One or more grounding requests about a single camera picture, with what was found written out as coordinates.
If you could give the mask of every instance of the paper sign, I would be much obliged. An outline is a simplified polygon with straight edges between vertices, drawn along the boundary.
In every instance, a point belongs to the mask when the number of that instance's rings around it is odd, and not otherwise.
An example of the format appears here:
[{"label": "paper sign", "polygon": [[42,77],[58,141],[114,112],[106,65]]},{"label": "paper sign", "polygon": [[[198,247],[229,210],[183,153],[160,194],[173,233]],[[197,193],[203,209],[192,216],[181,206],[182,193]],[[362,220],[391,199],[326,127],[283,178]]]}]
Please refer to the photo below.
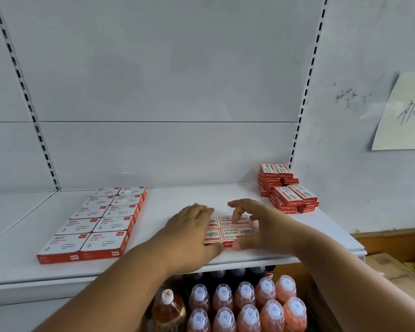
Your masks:
[{"label": "paper sign", "polygon": [[415,149],[415,72],[400,74],[373,141],[372,150]]}]

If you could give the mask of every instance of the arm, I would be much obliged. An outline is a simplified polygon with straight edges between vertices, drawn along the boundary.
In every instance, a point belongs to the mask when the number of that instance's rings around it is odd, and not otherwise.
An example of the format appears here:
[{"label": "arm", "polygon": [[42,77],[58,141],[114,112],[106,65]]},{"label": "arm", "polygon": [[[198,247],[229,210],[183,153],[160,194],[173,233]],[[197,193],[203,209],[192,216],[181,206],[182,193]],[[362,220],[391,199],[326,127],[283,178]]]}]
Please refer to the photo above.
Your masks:
[{"label": "arm", "polygon": [[235,208],[233,222],[248,212],[260,228],[235,240],[233,248],[266,248],[298,257],[344,331],[415,331],[415,300],[338,242],[257,201],[231,201],[229,206]]},{"label": "arm", "polygon": [[34,332],[134,331],[168,277],[195,271],[222,252],[221,244],[203,245],[212,212],[197,204],[184,208]]}]

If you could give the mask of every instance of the person's right hand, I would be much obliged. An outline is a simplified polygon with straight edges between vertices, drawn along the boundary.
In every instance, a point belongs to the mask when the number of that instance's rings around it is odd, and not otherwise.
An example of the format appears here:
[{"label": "person's right hand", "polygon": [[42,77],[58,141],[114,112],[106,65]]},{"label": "person's right hand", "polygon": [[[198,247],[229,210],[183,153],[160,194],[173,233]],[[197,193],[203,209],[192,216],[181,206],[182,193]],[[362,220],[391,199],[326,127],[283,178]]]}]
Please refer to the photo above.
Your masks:
[{"label": "person's right hand", "polygon": [[258,220],[259,232],[238,238],[232,244],[237,251],[263,248],[278,254],[297,255],[305,248],[316,231],[276,208],[268,207],[252,199],[240,199],[227,203],[235,208],[232,223],[237,223],[244,212],[251,214],[252,221]]}]

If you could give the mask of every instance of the forearm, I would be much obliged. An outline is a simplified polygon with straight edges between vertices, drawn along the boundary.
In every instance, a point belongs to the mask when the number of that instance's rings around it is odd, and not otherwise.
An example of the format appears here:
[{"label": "forearm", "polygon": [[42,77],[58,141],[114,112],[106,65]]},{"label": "forearm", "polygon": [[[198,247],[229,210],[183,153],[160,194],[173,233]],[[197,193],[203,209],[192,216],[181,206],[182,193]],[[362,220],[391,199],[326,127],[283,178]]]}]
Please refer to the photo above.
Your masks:
[{"label": "forearm", "polygon": [[298,258],[344,331],[415,331],[415,300],[321,232]]},{"label": "forearm", "polygon": [[134,331],[168,276],[161,254],[136,246],[34,332]]}]

